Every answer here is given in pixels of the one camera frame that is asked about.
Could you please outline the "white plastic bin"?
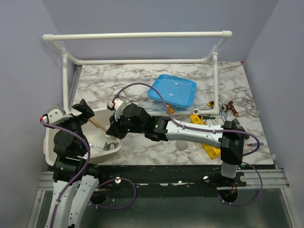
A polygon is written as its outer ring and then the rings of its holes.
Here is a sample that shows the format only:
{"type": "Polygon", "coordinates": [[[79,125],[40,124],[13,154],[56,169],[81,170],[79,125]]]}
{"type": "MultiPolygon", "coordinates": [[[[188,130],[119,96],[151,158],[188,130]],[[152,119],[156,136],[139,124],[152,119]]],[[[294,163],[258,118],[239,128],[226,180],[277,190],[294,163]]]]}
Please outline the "white plastic bin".
{"type": "MultiPolygon", "coordinates": [[[[94,110],[94,119],[99,122],[102,126],[109,128],[110,121],[109,118],[112,116],[112,112],[106,108],[98,108],[94,110]]],[[[113,154],[118,152],[123,145],[123,142],[119,139],[112,140],[105,136],[105,133],[96,128],[90,122],[87,122],[82,126],[83,133],[87,138],[88,142],[91,145],[91,156],[90,160],[98,159],[102,156],[106,156],[108,154],[113,154]],[[105,143],[118,143],[118,146],[114,150],[104,151],[105,143]]],[[[54,149],[54,136],[58,132],[57,129],[46,129],[46,136],[44,139],[44,148],[43,153],[45,155],[45,159],[48,165],[52,166],[57,158],[57,154],[53,151],[54,149]]]]}

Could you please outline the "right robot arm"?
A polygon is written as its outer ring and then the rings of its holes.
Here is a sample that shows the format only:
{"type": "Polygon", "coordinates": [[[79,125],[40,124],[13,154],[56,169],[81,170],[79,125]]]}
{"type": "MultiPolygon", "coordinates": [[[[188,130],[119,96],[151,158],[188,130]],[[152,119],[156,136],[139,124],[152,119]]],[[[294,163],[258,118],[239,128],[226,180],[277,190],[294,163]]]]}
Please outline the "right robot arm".
{"type": "Polygon", "coordinates": [[[128,133],[142,133],[155,142],[187,141],[218,148],[222,160],[219,182],[229,186],[236,180],[243,159],[244,138],[232,121],[223,125],[186,123],[168,116],[151,116],[136,104],[116,109],[109,121],[106,134],[120,140],[128,133]]]}

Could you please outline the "black item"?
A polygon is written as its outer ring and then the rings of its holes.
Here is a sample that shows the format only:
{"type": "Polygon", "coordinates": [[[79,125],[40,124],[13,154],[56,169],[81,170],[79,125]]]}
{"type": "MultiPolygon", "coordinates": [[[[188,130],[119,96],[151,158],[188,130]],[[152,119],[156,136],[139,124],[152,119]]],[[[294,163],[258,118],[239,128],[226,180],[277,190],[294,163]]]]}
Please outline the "black item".
{"type": "Polygon", "coordinates": [[[104,150],[104,151],[114,150],[114,149],[117,148],[117,146],[118,146],[118,143],[117,143],[117,142],[111,142],[111,143],[107,143],[107,142],[106,142],[106,143],[104,144],[103,150],[104,150]]]}

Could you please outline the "wooden test tube clamp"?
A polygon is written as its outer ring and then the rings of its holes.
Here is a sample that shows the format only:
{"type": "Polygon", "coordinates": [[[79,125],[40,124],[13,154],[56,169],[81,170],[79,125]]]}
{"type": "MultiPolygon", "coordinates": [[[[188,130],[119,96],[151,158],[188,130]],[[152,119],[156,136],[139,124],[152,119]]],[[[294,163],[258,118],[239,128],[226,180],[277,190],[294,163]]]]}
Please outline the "wooden test tube clamp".
{"type": "Polygon", "coordinates": [[[105,136],[106,136],[107,138],[110,138],[110,139],[112,139],[112,140],[114,140],[114,141],[117,140],[116,137],[107,135],[107,134],[106,134],[107,128],[104,127],[104,126],[102,126],[102,125],[101,125],[99,122],[97,122],[94,118],[90,118],[90,119],[88,119],[88,121],[89,121],[92,125],[94,125],[96,128],[102,130],[102,131],[105,133],[105,136]]]}

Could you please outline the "blue plastic bin lid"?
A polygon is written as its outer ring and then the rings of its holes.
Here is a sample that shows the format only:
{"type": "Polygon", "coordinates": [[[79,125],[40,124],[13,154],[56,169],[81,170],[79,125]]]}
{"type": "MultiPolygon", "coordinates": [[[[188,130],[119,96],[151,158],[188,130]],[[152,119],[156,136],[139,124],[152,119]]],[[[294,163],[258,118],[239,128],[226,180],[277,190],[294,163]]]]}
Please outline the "blue plastic bin lid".
{"type": "Polygon", "coordinates": [[[162,74],[155,80],[152,87],[162,95],[166,103],[180,108],[189,108],[193,103],[197,84],[185,78],[162,74]]]}

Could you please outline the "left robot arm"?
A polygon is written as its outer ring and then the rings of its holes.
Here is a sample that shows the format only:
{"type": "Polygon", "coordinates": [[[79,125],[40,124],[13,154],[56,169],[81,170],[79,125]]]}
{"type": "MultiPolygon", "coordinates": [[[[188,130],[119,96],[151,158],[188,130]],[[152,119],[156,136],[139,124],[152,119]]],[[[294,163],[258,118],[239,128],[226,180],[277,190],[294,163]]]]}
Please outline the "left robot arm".
{"type": "Polygon", "coordinates": [[[57,130],[53,138],[57,158],[53,166],[53,198],[47,228],[78,227],[94,188],[105,183],[103,173],[88,173],[89,159],[83,159],[91,153],[82,125],[95,113],[84,99],[73,105],[73,109],[80,114],[68,114],[54,106],[40,119],[44,127],[57,130]]]}

